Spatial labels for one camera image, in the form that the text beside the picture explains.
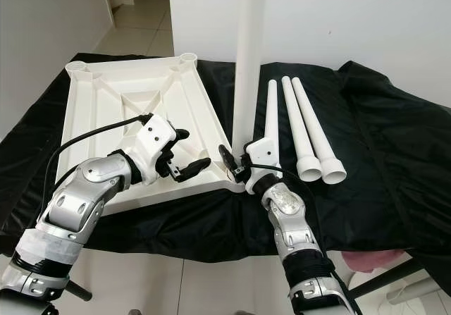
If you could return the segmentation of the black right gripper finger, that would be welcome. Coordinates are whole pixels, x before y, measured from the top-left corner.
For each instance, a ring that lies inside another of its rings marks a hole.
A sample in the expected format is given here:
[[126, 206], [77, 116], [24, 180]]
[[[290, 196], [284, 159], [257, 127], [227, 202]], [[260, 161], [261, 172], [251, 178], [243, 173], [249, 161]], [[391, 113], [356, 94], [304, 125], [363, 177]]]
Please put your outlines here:
[[242, 167], [239, 165], [238, 161], [236, 161], [235, 155], [232, 154], [224, 144], [220, 144], [217, 147], [219, 154], [223, 160], [223, 164], [225, 164], [226, 170], [229, 171], [232, 178], [239, 178]]

